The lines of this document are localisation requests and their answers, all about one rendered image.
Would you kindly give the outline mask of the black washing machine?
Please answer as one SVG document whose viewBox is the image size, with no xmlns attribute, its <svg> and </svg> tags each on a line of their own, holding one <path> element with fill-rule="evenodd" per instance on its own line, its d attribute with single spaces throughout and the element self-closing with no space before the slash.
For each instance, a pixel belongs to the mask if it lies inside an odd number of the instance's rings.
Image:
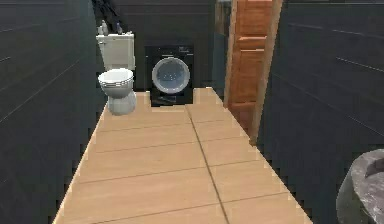
<svg viewBox="0 0 384 224">
<path fill-rule="evenodd" d="M 145 59 L 152 107 L 193 102 L 193 45 L 146 46 Z"/>
</svg>

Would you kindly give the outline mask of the brown wooden room door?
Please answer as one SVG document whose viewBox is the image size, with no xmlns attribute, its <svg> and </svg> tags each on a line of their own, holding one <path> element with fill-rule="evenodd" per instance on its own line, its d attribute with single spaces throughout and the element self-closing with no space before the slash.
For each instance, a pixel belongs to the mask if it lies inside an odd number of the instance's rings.
<svg viewBox="0 0 384 224">
<path fill-rule="evenodd" d="M 224 106 L 255 146 L 284 0 L 232 0 Z"/>
</svg>

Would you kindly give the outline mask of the white toilet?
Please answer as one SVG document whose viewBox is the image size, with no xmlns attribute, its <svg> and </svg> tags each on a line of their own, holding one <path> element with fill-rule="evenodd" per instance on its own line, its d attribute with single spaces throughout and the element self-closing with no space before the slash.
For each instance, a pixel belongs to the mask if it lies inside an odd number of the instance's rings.
<svg viewBox="0 0 384 224">
<path fill-rule="evenodd" d="M 134 34 L 97 35 L 96 40 L 105 69 L 98 82 L 108 97 L 107 109 L 115 116 L 129 114 L 136 107 Z"/>
</svg>

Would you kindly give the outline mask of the grey round stone bin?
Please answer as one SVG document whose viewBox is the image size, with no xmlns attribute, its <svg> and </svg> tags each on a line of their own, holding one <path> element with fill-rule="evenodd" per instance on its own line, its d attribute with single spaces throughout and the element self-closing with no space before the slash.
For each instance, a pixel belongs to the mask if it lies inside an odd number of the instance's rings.
<svg viewBox="0 0 384 224">
<path fill-rule="evenodd" d="M 363 153 L 336 198 L 338 224 L 384 224 L 384 149 Z"/>
</svg>

